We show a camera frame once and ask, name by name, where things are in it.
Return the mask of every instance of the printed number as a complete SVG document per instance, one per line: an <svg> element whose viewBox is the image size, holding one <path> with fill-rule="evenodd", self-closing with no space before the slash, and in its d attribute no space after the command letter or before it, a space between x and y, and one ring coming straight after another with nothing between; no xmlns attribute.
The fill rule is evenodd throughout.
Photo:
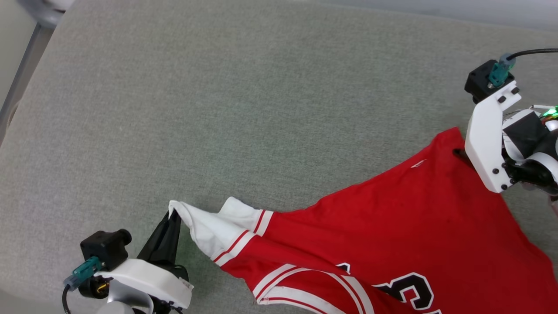
<svg viewBox="0 0 558 314"><path fill-rule="evenodd" d="M430 308L434 301L434 294L432 293L428 280L423 275L417 273L410 273L395 278L390 283L379 284L374 287L401 302L407 302L405 292L409 290L415 291L416 297L410 300L415 310L426 310Z"/></svg>

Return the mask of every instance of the red jersey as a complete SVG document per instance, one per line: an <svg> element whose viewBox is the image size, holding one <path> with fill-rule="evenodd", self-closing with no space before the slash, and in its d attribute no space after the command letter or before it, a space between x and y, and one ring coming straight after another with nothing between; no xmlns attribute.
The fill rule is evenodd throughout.
<svg viewBox="0 0 558 314"><path fill-rule="evenodd" d="M315 313L558 313L548 257L453 155L459 130L364 183L293 212L171 201L198 247L258 304Z"/></svg>

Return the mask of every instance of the black cable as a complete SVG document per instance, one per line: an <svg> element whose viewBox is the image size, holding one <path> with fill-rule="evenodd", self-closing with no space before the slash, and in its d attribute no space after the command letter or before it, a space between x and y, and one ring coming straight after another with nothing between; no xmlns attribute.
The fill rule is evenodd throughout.
<svg viewBox="0 0 558 314"><path fill-rule="evenodd" d="M66 287L64 287L64 291L62 292L62 307L64 308L64 313L66 314L71 314L70 309L68 308L68 302L66 300L69 290L70 290L70 285L67 284Z"/></svg>
<svg viewBox="0 0 558 314"><path fill-rule="evenodd" d="M533 49L533 50L520 51L518 53L514 53L514 54L510 55L506 59L508 61L510 61L510 60L515 59L519 56L534 55L534 54L550 54L550 53L558 53L558 48L543 48L543 49Z"/></svg>

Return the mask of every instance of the gray fabric surface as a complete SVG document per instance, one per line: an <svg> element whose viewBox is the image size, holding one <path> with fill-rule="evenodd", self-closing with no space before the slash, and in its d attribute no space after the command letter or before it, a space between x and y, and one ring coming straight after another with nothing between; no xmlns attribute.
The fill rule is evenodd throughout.
<svg viewBox="0 0 558 314"><path fill-rule="evenodd" d="M170 199L309 206L464 130L463 85L481 63L556 44L549 32L300 1L78 1L0 149L0 288L59 304L82 239L125 228L134 256ZM524 57L514 74L524 107L556 104L556 56ZM505 197L558 262L546 197ZM255 305L186 231L177 261L195 285L191 313L305 312ZM69 299L75 312L99 302Z"/></svg>

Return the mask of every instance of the red fabric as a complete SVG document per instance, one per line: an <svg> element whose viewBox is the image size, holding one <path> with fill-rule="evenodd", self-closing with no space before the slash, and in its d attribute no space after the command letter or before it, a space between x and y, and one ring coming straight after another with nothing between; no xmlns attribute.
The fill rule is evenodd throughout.
<svg viewBox="0 0 558 314"><path fill-rule="evenodd" d="M413 307L443 314L558 313L550 260L527 240L502 197L453 155L462 147L459 130L445 131L377 177L305 210L274 213L263 237L255 236L223 270L254 289L284 264L349 275L335 266L348 263L376 314ZM373 287L406 275L426 278L429 305L428 298L413 303L413 290L403 292L406 302L400 303L385 294L385 285L382 291ZM402 280L405 287L408 278ZM347 294L333 293L340 286L319 272L297 273L279 286L285 284L358 313L343 301Z"/></svg>
<svg viewBox="0 0 558 314"><path fill-rule="evenodd" d="M240 239L242 238L242 236L244 236L245 234L248 233L248 230L246 230L245 232L241 233L240 236L233 242L233 244L230 246L230 248L228 250L226 250L225 252L219 254L219 256L217 256L213 261L217 261L218 259L220 259L221 257L223 257L223 255L225 255L226 253L229 253L234 246L238 243L238 241L240 241Z"/></svg>

